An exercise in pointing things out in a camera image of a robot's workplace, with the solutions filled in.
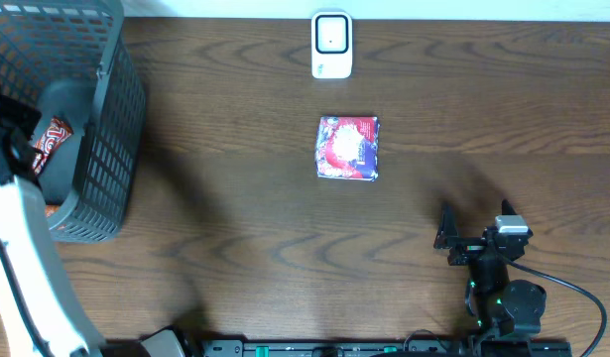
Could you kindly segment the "purple red noodle packet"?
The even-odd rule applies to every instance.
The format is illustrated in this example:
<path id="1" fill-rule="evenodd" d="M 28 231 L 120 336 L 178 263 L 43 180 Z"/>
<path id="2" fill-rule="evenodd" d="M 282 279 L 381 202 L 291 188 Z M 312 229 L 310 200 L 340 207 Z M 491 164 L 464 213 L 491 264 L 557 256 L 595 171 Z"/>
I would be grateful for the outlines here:
<path id="1" fill-rule="evenodd" d="M 374 181 L 378 173 L 379 118 L 320 118 L 314 147 L 316 174 L 324 179 Z"/>

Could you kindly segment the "red orange chocolate bar wrapper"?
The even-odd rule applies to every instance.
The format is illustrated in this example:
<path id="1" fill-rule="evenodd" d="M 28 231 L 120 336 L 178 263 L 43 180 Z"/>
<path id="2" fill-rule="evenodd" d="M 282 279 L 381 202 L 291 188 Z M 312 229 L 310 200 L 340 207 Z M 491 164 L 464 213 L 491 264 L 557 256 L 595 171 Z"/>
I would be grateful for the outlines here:
<path id="1" fill-rule="evenodd" d="M 49 127 L 34 144 L 36 156 L 32 164 L 33 172 L 40 175 L 52 154 L 71 136 L 73 130 L 62 119 L 54 116 Z"/>

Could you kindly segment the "small orange box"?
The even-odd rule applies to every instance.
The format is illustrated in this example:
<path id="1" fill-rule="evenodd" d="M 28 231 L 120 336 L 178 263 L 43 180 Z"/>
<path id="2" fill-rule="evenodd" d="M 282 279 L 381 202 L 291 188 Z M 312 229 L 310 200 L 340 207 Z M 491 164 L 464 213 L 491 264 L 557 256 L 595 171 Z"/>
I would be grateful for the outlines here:
<path id="1" fill-rule="evenodd" d="M 45 207 L 46 217 L 49 218 L 52 215 L 56 214 L 60 210 L 60 208 L 61 207 L 59 205 L 47 205 Z"/>

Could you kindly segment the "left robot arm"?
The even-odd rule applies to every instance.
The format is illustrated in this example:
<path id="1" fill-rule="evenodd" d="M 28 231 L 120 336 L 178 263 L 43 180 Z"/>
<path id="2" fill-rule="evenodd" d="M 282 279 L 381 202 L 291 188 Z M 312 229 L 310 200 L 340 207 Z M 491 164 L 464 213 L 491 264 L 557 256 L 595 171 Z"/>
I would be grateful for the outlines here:
<path id="1" fill-rule="evenodd" d="M 83 310 L 51 237 L 30 140 L 40 112 L 0 85 L 0 316 L 13 356 L 183 356 L 172 328 L 109 342 Z"/>

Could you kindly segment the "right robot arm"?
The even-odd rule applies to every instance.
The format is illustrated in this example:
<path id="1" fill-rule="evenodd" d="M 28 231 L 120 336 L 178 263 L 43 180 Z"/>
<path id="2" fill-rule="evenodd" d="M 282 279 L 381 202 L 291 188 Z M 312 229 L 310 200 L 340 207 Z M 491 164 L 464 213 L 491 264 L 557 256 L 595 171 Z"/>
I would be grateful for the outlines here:
<path id="1" fill-rule="evenodd" d="M 461 236 L 454 211 L 442 207 L 433 247 L 448 252 L 450 266 L 469 271 L 466 304 L 480 323 L 480 332 L 492 339 L 527 339 L 541 331 L 546 309 L 544 288 L 526 280 L 511 280 L 508 266 L 525 254 L 533 231 L 508 200 L 494 224 L 479 237 Z"/>

